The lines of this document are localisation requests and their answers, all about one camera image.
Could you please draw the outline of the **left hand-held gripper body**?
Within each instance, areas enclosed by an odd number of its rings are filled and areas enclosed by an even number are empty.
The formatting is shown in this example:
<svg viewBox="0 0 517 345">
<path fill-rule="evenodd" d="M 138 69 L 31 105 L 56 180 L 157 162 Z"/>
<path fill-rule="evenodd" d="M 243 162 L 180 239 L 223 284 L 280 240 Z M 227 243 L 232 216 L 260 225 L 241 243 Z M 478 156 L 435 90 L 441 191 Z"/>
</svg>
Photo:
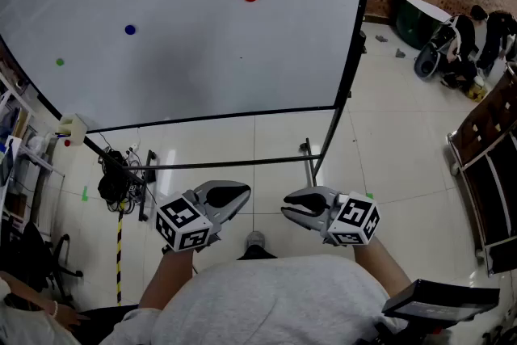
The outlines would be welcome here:
<svg viewBox="0 0 517 345">
<path fill-rule="evenodd" d="M 158 201 L 155 228 L 172 251 L 201 251 L 221 240 L 217 214 L 226 205 L 223 194 L 222 189 L 211 195 L 189 190 Z"/>
</svg>

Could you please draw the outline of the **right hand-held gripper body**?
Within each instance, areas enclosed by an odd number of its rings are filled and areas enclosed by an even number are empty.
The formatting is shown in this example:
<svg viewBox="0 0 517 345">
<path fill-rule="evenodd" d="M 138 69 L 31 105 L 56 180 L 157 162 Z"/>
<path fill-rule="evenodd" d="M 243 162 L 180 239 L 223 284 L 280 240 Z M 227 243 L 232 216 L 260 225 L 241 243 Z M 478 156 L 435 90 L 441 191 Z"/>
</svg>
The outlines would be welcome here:
<svg viewBox="0 0 517 345">
<path fill-rule="evenodd" d="M 329 217 L 324 238 L 335 246 L 368 245 L 380 223 L 376 201 L 354 191 L 336 196 Z"/>
</svg>

